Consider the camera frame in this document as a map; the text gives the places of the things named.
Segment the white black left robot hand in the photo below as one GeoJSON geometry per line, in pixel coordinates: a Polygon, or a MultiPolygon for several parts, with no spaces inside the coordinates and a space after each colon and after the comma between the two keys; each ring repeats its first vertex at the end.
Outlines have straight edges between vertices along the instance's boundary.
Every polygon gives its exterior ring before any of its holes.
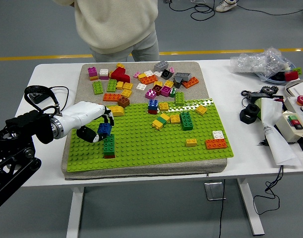
{"type": "Polygon", "coordinates": [[[72,129],[76,129],[76,135],[89,143],[102,141],[111,134],[114,126],[112,111],[104,105],[81,101],[62,112],[61,116],[52,119],[55,139],[65,137],[72,129]],[[86,125],[102,117],[104,123],[99,126],[98,132],[86,125]]]}

